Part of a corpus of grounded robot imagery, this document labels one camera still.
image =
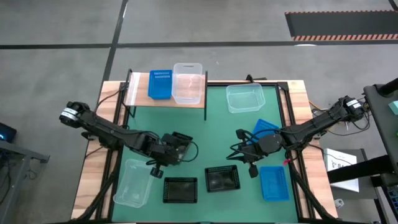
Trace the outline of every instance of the gray floor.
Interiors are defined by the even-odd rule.
[[[0,0],[1,44],[110,43],[122,0]],[[387,0],[131,0],[119,42],[291,40],[287,11],[391,9]],[[0,122],[18,129],[16,143],[51,155],[18,201],[15,223],[50,223],[70,217],[86,141],[58,121],[68,101],[95,105],[108,49],[0,50]],[[305,80],[309,98],[329,107],[339,97],[360,97],[363,86],[396,78],[397,45],[118,49],[110,80],[135,71],[199,62],[212,80]],[[346,132],[345,126],[334,127]],[[327,134],[322,146],[365,148],[384,155],[377,129],[349,137]],[[373,201],[347,201],[341,218],[377,220]]]

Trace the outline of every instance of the green mat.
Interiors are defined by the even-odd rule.
[[[257,112],[231,114],[226,101],[226,87],[209,86],[207,121],[203,120],[202,109],[186,108],[137,108],[136,118],[130,118],[131,129],[151,130],[159,136],[164,133],[180,132],[193,137],[199,146],[199,156],[192,162],[178,166],[162,167],[162,179],[154,179],[146,205],[132,208],[114,205],[114,222],[297,222],[289,168],[285,166],[289,201],[266,202],[261,193],[260,178],[250,178],[247,164],[227,161],[232,153],[230,145],[239,142],[235,130],[252,131],[259,118],[281,126],[277,95],[273,86],[264,86],[266,104]],[[185,159],[192,158],[192,146]],[[121,161],[121,177],[128,159],[148,161],[149,159],[124,149]],[[281,166],[285,160],[284,151],[272,154],[257,162],[261,166]],[[225,192],[208,193],[205,168],[233,165],[238,166],[241,188]],[[163,203],[164,177],[197,177],[198,203]]]

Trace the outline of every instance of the transparent plastic box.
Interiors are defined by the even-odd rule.
[[[172,96],[178,104],[199,104],[205,76],[199,63],[176,63],[173,68]]]
[[[227,86],[226,99],[231,113],[258,111],[266,103],[258,83]]]
[[[145,205],[154,180],[154,177],[150,175],[151,169],[152,166],[147,166],[145,162],[135,159],[127,160],[122,181],[113,196],[113,201],[134,208]]]

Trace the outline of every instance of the blue plastic basket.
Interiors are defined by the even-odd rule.
[[[259,119],[257,121],[257,124],[254,127],[254,130],[253,130],[252,133],[255,134],[255,133],[257,133],[257,132],[259,132],[261,130],[264,130],[264,129],[278,129],[278,128],[279,128],[278,126],[276,126],[274,124],[271,124],[268,121],[264,121],[263,119]],[[274,133],[275,133],[275,131],[263,131],[263,132],[260,132],[260,133],[256,134],[256,137],[257,138],[261,138],[261,137],[263,137],[263,136],[265,136],[267,134],[274,134]]]
[[[152,70],[149,73],[148,96],[154,100],[167,100],[172,96],[172,70]]]
[[[267,202],[289,200],[285,168],[283,166],[260,167],[262,197]]]

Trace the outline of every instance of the black mesh basket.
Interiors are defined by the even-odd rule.
[[[208,192],[237,190],[241,188],[236,165],[206,168],[205,175]]]
[[[197,203],[198,179],[195,177],[165,177],[163,203]]]

